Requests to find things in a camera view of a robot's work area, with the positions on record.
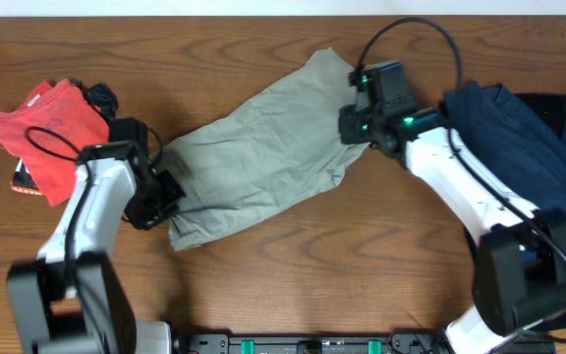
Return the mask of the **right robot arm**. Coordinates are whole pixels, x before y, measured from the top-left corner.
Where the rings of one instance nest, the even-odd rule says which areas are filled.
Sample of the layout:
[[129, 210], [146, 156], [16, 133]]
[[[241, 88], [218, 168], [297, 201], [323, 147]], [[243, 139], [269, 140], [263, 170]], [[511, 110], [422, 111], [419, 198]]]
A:
[[346, 105], [345, 145], [369, 143], [423, 180], [463, 223], [475, 246], [472, 307], [419, 352], [515, 353], [554, 337], [535, 326], [566, 313], [566, 212], [515, 194], [463, 146], [437, 109], [389, 112]]

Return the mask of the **khaki shorts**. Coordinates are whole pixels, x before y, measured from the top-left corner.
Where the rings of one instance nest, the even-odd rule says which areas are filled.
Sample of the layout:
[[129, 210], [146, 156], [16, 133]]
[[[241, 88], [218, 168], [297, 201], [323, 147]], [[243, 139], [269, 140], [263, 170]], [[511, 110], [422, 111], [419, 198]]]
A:
[[354, 101], [351, 70], [333, 49], [317, 50], [228, 116], [165, 146], [160, 168], [185, 192], [169, 219], [175, 250], [241, 232], [340, 185], [367, 149], [342, 144], [338, 131], [340, 109]]

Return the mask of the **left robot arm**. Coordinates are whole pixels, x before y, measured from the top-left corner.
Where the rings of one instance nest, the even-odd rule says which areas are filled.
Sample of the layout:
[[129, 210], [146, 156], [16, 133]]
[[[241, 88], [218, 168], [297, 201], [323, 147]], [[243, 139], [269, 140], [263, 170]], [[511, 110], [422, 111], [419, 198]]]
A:
[[76, 165], [55, 231], [35, 260], [13, 263], [7, 275], [23, 352], [173, 352], [168, 323], [135, 317], [111, 254], [123, 220], [149, 230], [177, 210], [183, 191], [136, 141], [85, 147]]

